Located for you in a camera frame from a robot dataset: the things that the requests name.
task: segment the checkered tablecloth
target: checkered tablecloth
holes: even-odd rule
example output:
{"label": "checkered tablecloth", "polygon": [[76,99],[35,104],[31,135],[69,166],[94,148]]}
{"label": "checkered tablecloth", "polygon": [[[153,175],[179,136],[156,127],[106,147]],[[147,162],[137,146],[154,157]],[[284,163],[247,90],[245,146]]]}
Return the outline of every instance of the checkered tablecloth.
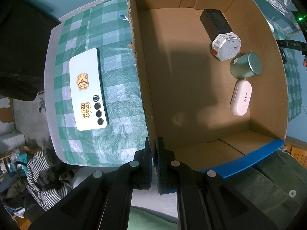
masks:
{"label": "checkered tablecloth", "polygon": [[[128,44],[130,25],[126,0],[111,0],[81,12],[64,23],[56,56],[54,98],[64,157],[69,164],[120,166],[144,148],[147,128],[135,60]],[[69,60],[99,49],[102,86],[109,124],[78,131],[70,93]]]}
{"label": "checkered tablecloth", "polygon": [[[274,36],[277,40],[290,39],[287,32],[285,32],[278,24],[271,22],[275,31]],[[295,52],[292,49],[283,48],[287,57],[287,63],[284,65],[287,85],[288,85],[288,103],[289,114],[288,122],[297,117],[301,112],[302,106],[302,87],[300,85],[300,73],[298,71],[298,63],[295,59]]]}

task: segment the black box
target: black box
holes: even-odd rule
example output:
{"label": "black box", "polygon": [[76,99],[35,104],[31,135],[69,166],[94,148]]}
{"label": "black box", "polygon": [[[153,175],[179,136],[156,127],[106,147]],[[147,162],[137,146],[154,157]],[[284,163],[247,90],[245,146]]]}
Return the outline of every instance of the black box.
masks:
{"label": "black box", "polygon": [[211,41],[217,37],[218,34],[226,34],[232,32],[226,18],[218,9],[204,9],[200,20],[205,27]]}

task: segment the cartoon sticker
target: cartoon sticker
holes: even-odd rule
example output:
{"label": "cartoon sticker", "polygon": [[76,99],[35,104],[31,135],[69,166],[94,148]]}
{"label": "cartoon sticker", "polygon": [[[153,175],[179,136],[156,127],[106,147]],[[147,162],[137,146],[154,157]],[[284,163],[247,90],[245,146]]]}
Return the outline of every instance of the cartoon sticker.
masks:
{"label": "cartoon sticker", "polygon": [[89,118],[91,115],[91,105],[89,102],[81,104],[81,113],[83,118]]}
{"label": "cartoon sticker", "polygon": [[85,90],[88,87],[88,75],[86,73],[82,73],[77,77],[77,85],[79,91],[82,89]]}

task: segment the green tin can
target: green tin can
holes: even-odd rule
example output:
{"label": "green tin can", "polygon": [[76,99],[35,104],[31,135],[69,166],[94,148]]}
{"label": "green tin can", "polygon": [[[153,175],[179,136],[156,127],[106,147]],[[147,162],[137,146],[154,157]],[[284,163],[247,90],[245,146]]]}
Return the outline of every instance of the green tin can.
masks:
{"label": "green tin can", "polygon": [[245,79],[262,73],[262,63],[254,52],[242,55],[230,63],[231,74],[237,79]]}

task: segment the wooden floor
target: wooden floor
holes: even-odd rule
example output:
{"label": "wooden floor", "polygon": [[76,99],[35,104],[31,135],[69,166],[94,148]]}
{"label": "wooden floor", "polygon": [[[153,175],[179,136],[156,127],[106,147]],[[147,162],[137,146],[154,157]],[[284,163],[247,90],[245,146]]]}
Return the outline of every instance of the wooden floor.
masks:
{"label": "wooden floor", "polygon": [[288,152],[293,156],[302,166],[307,168],[307,150],[302,150],[290,144],[285,144]]}

